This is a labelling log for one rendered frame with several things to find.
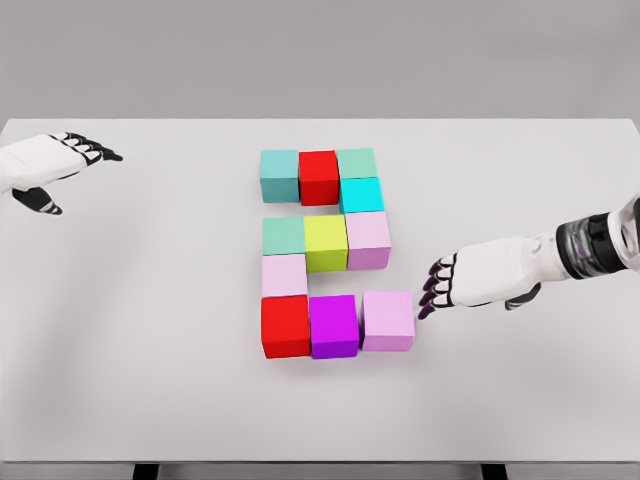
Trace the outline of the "green cube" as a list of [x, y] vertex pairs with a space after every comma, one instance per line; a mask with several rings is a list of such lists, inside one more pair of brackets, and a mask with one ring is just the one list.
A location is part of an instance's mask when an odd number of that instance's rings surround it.
[[306, 248], [303, 217], [264, 218], [262, 249], [265, 256], [304, 254]]
[[339, 149], [336, 151], [341, 179], [363, 179], [378, 176], [372, 148]]

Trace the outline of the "pink cube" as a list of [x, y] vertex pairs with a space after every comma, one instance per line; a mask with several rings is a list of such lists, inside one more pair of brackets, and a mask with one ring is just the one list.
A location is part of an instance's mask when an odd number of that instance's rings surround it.
[[304, 254], [262, 257], [262, 296], [284, 297], [308, 294]]
[[347, 213], [348, 270], [380, 270], [387, 267], [391, 236], [385, 211]]
[[406, 290], [363, 292], [363, 351], [407, 352], [415, 339], [412, 295]]

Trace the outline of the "purple cube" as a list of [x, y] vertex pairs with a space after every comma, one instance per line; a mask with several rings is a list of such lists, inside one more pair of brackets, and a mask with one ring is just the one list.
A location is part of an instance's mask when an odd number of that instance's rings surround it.
[[357, 356], [360, 331], [354, 295], [310, 297], [309, 320], [313, 359]]

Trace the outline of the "yellow-green cube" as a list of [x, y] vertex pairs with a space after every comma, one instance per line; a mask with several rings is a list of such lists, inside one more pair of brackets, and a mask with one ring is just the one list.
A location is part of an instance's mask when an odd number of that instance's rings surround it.
[[303, 226], [307, 272], [346, 271], [348, 239], [345, 216], [305, 216]]

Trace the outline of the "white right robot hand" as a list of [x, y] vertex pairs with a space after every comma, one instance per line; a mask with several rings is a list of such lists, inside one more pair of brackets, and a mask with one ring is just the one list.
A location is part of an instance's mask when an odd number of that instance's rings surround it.
[[460, 306], [502, 302], [514, 310], [540, 292], [541, 242], [511, 237], [470, 245], [437, 260], [429, 269], [417, 318]]

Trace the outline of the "red cube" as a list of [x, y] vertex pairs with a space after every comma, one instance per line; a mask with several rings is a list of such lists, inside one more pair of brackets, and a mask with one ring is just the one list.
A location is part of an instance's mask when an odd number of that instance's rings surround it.
[[311, 355], [308, 296], [261, 299], [261, 344], [267, 359]]
[[302, 151], [298, 154], [298, 159], [301, 204], [336, 205], [339, 197], [336, 151]]

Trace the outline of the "cyan cube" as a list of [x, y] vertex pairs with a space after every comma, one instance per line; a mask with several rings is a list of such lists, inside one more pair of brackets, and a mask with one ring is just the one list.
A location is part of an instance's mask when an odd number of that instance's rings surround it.
[[376, 212], [384, 209], [378, 177], [344, 179], [339, 182], [339, 211], [342, 214]]

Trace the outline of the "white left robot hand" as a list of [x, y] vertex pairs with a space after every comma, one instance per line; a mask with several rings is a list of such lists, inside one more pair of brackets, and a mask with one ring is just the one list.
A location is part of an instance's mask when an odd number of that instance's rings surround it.
[[39, 134], [0, 148], [0, 195], [36, 212], [63, 213], [44, 187], [77, 175], [100, 161], [121, 162], [113, 149], [75, 132]]

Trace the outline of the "teal cube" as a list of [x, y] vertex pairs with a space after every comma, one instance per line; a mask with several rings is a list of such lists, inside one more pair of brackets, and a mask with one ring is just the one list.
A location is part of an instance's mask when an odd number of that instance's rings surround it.
[[263, 150], [260, 156], [260, 185], [265, 203], [298, 203], [298, 151]]

